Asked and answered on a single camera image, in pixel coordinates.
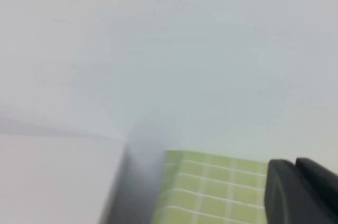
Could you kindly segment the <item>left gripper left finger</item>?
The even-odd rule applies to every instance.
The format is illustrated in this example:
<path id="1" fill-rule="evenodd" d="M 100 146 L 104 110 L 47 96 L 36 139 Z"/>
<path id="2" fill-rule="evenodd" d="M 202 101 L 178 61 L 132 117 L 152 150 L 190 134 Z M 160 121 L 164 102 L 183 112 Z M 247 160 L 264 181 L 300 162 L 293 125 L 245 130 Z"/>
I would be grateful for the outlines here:
<path id="1" fill-rule="evenodd" d="M 320 196 L 295 163 L 282 159 L 268 163 L 267 223 L 337 223 L 337 198 Z"/>

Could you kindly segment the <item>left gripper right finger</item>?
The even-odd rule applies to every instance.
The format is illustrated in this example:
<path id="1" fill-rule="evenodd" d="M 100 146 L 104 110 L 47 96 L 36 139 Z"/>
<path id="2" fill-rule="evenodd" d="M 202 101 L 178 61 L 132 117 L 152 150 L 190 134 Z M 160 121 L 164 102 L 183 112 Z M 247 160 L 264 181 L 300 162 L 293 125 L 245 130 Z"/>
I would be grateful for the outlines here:
<path id="1" fill-rule="evenodd" d="M 310 158 L 299 157 L 295 165 L 320 196 L 337 198 L 337 174 Z"/>

